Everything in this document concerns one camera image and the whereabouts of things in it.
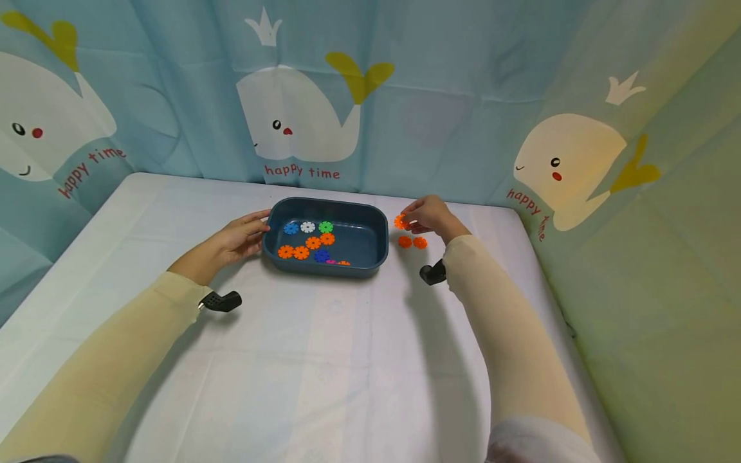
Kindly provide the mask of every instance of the white table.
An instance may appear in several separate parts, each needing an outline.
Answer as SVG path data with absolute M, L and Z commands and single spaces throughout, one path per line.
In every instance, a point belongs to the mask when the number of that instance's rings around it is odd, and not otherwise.
M 65 359 L 174 259 L 237 216 L 289 196 L 410 200 L 258 184 L 129 176 L 0 330 L 0 439 Z M 515 212 L 452 204 L 522 288 L 576 388 L 603 463 L 623 462 Z M 233 313 L 204 313 L 127 417 L 111 461 L 482 462 L 488 379 L 447 284 L 419 268 L 442 257 L 391 245 L 370 280 L 229 269 Z

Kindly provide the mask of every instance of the blue curtain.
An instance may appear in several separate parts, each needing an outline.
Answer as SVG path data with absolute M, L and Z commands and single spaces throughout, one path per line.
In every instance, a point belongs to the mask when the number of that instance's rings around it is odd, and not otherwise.
M 633 462 L 731 461 L 738 0 L 0 0 L 0 324 L 136 171 L 516 209 Z

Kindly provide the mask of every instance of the left hand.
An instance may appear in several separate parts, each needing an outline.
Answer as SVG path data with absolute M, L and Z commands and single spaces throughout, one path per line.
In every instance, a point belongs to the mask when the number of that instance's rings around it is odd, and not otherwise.
M 257 254 L 262 249 L 262 234 L 270 230 L 263 219 L 269 215 L 270 209 L 266 209 L 234 219 L 183 254 L 167 271 L 183 275 L 201 286 L 208 286 L 222 268 Z

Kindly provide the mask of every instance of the whale eye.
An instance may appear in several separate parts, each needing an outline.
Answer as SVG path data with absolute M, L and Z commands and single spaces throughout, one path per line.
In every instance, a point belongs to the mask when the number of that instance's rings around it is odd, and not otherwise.
M 23 135 L 26 134 L 26 129 L 24 129 L 23 126 L 20 125 L 18 122 L 13 122 L 13 124 L 11 125 L 11 127 L 20 136 L 23 136 Z

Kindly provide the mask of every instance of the blue plastic tray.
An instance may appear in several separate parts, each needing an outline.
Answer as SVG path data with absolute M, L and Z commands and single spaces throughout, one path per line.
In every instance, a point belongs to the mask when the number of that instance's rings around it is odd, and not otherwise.
M 305 221 L 314 223 L 316 228 L 312 233 L 300 230 Z M 319 249 L 329 252 L 330 259 L 350 262 L 350 265 L 318 263 L 314 260 L 316 250 L 310 250 L 305 260 L 278 257 L 278 249 L 285 244 L 305 246 L 309 236 L 321 236 L 319 224 L 323 221 L 332 223 L 335 242 Z M 286 233 L 287 224 L 295 224 L 299 231 Z M 277 268 L 286 272 L 367 278 L 378 271 L 388 256 L 386 216 L 377 207 L 367 204 L 286 198 L 273 207 L 268 225 L 270 231 L 262 237 L 263 252 Z

